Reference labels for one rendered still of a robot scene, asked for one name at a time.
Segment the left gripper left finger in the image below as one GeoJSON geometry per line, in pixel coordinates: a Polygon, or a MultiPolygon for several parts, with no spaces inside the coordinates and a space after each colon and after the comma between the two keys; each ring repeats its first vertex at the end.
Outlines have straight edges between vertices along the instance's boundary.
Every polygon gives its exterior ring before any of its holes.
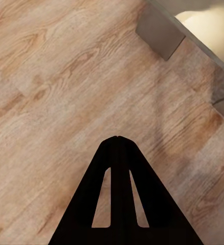
{"type": "Polygon", "coordinates": [[[99,145],[48,245],[125,245],[117,136],[99,145]],[[110,226],[92,228],[104,174],[109,167],[110,226]]]}

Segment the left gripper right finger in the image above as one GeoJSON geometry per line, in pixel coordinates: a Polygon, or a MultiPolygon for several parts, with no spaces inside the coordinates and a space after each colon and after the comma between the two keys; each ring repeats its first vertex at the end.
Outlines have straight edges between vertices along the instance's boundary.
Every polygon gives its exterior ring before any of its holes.
{"type": "Polygon", "coordinates": [[[204,245],[137,144],[118,136],[125,245],[204,245]],[[129,170],[149,228],[138,225],[129,170]]]}

